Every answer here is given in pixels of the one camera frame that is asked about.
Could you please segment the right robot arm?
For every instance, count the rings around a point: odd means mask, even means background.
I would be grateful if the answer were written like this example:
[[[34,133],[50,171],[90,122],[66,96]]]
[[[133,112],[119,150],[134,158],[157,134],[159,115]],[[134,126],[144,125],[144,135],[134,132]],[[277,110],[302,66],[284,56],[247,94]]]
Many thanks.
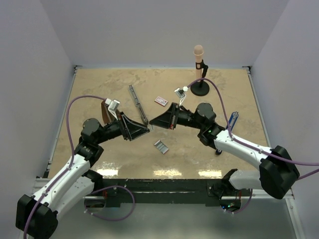
[[[262,189],[275,199],[282,199],[298,180],[300,173],[287,150],[281,146],[269,148],[231,136],[216,121],[209,103],[201,103],[194,112],[172,103],[150,124],[166,129],[183,125],[199,130],[200,142],[208,147],[230,153],[256,168],[256,171],[231,170],[224,176],[222,190],[232,196],[240,189]]]

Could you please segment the blue stapler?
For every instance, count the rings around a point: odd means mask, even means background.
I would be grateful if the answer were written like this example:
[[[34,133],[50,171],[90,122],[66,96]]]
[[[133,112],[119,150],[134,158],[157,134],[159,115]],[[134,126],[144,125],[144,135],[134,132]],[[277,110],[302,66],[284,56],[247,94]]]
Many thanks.
[[[228,125],[226,126],[226,129],[228,129],[228,127],[230,127],[230,131],[232,131],[234,128],[234,125],[237,122],[238,117],[239,117],[239,113],[233,112],[228,120]]]

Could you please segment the grey stapler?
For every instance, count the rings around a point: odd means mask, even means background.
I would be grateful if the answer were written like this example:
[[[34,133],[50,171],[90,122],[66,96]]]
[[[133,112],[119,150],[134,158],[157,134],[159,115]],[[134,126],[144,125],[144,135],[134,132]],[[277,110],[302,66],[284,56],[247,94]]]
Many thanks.
[[[147,116],[146,116],[146,114],[145,114],[145,112],[143,110],[143,107],[142,107],[142,105],[141,105],[141,103],[140,103],[140,101],[138,99],[138,96],[137,96],[137,94],[135,92],[135,89],[134,89],[134,87],[132,85],[129,85],[129,92],[130,92],[132,100],[133,100],[133,102],[134,102],[134,104],[135,104],[135,106],[136,106],[136,108],[137,108],[137,110],[138,110],[138,112],[140,114],[142,122],[144,123],[144,125],[148,125],[149,124],[149,120],[148,120],[148,118],[147,118]]]

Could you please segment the red white staple box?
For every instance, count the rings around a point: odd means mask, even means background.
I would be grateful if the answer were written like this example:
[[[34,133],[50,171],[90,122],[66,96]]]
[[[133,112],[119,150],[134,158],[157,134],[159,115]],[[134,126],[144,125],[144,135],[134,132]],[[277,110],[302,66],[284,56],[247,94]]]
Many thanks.
[[[155,103],[157,103],[157,104],[159,104],[159,105],[165,107],[165,106],[168,104],[168,101],[165,100],[165,99],[162,98],[162,97],[156,97]]]

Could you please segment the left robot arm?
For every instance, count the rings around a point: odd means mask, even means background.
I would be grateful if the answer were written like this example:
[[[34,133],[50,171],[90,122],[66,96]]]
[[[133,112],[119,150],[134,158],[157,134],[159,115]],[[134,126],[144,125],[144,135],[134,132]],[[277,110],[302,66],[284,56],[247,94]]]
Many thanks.
[[[84,121],[79,144],[62,169],[33,195],[23,195],[18,200],[15,226],[23,231],[23,237],[50,238],[63,213],[82,197],[103,191],[101,175],[91,170],[104,151],[101,143],[118,136],[132,141],[149,132],[145,125],[124,113],[105,126],[95,118]]]

